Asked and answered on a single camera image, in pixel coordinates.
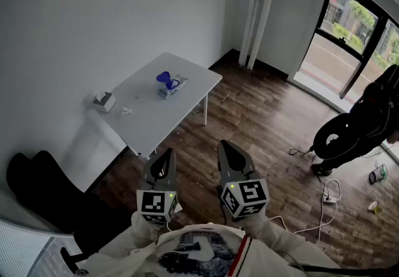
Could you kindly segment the frosted glass partition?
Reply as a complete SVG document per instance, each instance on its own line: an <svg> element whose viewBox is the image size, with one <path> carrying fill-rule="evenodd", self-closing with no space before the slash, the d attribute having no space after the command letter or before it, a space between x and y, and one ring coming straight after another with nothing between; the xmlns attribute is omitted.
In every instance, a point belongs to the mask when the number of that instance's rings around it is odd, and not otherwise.
<svg viewBox="0 0 399 277"><path fill-rule="evenodd" d="M58 233L46 233L0 219L0 277L29 277Z"/></svg>

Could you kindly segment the black office chair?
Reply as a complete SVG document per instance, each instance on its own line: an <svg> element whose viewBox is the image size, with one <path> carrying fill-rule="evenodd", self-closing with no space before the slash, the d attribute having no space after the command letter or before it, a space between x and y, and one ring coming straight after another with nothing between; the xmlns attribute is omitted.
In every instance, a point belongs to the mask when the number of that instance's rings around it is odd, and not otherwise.
<svg viewBox="0 0 399 277"><path fill-rule="evenodd" d="M15 154L7 167L6 181L22 206L74 237L80 254L71 256L66 248L60 250L72 273L83 275L76 264L131 225L129 214L111 208L94 194L80 191L45 150L32 159Z"/></svg>

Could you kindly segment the white wall pipe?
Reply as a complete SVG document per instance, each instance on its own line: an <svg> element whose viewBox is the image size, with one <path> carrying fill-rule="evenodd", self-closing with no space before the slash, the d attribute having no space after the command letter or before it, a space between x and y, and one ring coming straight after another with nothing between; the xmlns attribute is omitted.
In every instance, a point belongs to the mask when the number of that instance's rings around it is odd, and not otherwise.
<svg viewBox="0 0 399 277"><path fill-rule="evenodd" d="M256 35L254 38L254 42L253 42L252 49L251 49L251 55L250 55L248 66L247 66L248 70L252 70L254 67L256 56L259 52L261 40L262 40L264 30L266 27L271 4L272 4L272 0L264 0L264 2L263 2L262 11L261 11L261 15L259 18L259 25L258 25L258 29L257 29Z"/></svg>
<svg viewBox="0 0 399 277"><path fill-rule="evenodd" d="M239 61L238 61L240 66L246 65L247 56L248 56L248 52L249 52L249 46L250 46L250 42L252 39L253 30L254 30L253 27L254 27L254 23L256 22L258 6L259 6L259 0L249 0L246 25L244 28L243 41L241 44L241 50L240 50Z"/></svg>

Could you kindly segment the grey-topped white tissue box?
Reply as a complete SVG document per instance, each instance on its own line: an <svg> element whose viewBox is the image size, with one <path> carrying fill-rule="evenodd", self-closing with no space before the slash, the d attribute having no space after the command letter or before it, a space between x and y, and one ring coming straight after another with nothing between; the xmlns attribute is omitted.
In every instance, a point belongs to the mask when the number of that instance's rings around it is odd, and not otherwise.
<svg viewBox="0 0 399 277"><path fill-rule="evenodd" d="M116 98L112 93L101 92L94 97L93 107L99 112L108 113L116 103Z"/></svg>

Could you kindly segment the clear plastic packet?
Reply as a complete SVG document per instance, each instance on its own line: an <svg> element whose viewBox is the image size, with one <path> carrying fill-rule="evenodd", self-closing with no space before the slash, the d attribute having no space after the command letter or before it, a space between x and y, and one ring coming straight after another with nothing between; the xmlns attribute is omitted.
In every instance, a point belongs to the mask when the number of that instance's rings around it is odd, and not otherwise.
<svg viewBox="0 0 399 277"><path fill-rule="evenodd" d="M162 99L168 99L188 82L188 78L182 77L179 74L171 76L167 71L159 74L156 80L163 84L157 91L157 94Z"/></svg>

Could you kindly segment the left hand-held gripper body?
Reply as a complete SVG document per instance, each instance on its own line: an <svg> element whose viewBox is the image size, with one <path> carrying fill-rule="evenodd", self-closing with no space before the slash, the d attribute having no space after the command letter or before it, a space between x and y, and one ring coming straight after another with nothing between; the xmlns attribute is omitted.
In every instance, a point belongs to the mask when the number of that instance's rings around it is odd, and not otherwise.
<svg viewBox="0 0 399 277"><path fill-rule="evenodd" d="M148 222L169 223L175 213L182 211L177 184L142 182L137 190L137 211Z"/></svg>

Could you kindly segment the white table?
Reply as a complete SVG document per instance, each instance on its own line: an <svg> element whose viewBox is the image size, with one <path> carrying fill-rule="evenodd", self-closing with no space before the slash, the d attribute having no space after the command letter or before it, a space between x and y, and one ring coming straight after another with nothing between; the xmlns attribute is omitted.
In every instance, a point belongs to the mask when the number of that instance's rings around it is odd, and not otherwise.
<svg viewBox="0 0 399 277"><path fill-rule="evenodd" d="M157 75L164 71L188 78L168 99L157 91ZM137 155L149 158L174 128L199 104L207 104L209 92L221 81L220 74L170 53L162 53L118 85L112 94L116 103L98 115ZM122 107L132 109L121 116Z"/></svg>

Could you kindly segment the person's right forearm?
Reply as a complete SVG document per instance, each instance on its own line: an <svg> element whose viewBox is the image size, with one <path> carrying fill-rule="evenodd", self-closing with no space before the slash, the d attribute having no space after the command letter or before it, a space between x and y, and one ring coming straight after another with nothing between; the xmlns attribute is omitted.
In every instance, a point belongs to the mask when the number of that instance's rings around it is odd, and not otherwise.
<svg viewBox="0 0 399 277"><path fill-rule="evenodd" d="M305 238L271 222L264 213L246 217L241 226L247 235L262 241L274 251L291 251L305 242Z"/></svg>

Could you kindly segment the white printed sweatshirt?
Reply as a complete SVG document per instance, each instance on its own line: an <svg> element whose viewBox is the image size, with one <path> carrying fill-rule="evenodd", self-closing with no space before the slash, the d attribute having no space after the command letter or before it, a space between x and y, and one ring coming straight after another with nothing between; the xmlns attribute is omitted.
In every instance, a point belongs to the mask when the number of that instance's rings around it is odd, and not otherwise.
<svg viewBox="0 0 399 277"><path fill-rule="evenodd" d="M213 223L161 233L155 242L135 243L132 226L94 253L80 269L84 277L332 277L304 268L337 268L306 241L274 251L241 230Z"/></svg>

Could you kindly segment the black-framed window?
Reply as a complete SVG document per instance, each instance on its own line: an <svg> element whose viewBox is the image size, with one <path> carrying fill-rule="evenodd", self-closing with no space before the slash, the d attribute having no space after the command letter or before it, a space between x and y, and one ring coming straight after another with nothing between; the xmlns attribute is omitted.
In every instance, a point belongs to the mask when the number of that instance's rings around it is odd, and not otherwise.
<svg viewBox="0 0 399 277"><path fill-rule="evenodd" d="M324 0L294 81L348 111L393 64L399 64L399 20L372 0Z"/></svg>

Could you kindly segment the small waste bin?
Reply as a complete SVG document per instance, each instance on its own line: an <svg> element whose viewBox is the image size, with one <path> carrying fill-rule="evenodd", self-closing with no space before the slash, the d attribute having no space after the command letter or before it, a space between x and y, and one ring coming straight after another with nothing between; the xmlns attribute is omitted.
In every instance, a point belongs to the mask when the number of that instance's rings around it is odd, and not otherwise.
<svg viewBox="0 0 399 277"><path fill-rule="evenodd" d="M385 164L381 164L377 166L372 172L369 174L369 182L371 185L381 182L386 179L388 175L387 166Z"/></svg>

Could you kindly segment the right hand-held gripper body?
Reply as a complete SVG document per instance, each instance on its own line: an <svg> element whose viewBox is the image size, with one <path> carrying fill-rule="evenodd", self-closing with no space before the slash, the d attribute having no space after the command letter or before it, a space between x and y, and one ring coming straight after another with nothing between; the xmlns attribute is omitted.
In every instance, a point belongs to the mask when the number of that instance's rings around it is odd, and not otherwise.
<svg viewBox="0 0 399 277"><path fill-rule="evenodd" d="M234 219L255 215L269 204L266 179L228 182L223 188L221 200Z"/></svg>

